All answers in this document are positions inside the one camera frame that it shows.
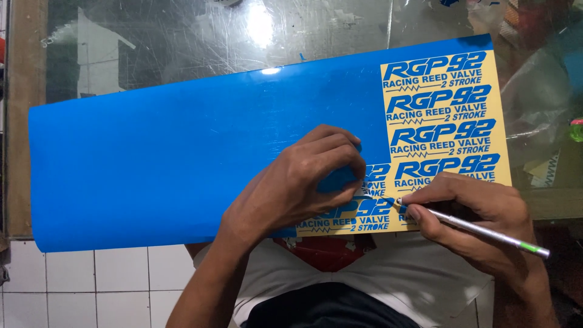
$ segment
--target finger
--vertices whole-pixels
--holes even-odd
[[[350,145],[342,145],[314,156],[314,169],[318,181],[325,178],[330,172],[348,165],[354,176],[362,180],[366,174],[366,162],[360,153]]]
[[[331,193],[320,194],[314,196],[314,207],[317,212],[325,213],[329,210],[348,204],[356,191],[362,185],[362,181],[350,181],[342,187],[342,190],[333,191]]]
[[[421,235],[432,242],[436,242],[455,253],[463,253],[468,249],[472,236],[457,231],[442,224],[435,215],[421,205],[412,204],[407,207],[406,215],[412,217],[421,232]]]
[[[441,172],[426,187],[401,198],[404,204],[455,200],[479,214],[483,208],[495,204],[496,198],[506,194],[506,186],[473,179],[455,173]]]
[[[329,135],[325,138],[304,144],[302,145],[302,147],[305,147],[308,153],[315,155],[329,151],[334,148],[338,148],[342,145],[354,147],[352,142],[345,135],[341,133],[336,133],[333,135]]]
[[[360,139],[355,137],[352,133],[348,132],[348,130],[339,127],[333,127],[331,125],[320,124],[315,129],[313,129],[312,131],[308,132],[305,136],[303,136],[302,139],[298,140],[296,145],[307,144],[309,142],[320,140],[330,135],[338,133],[343,134],[353,144],[355,145],[360,144]]]

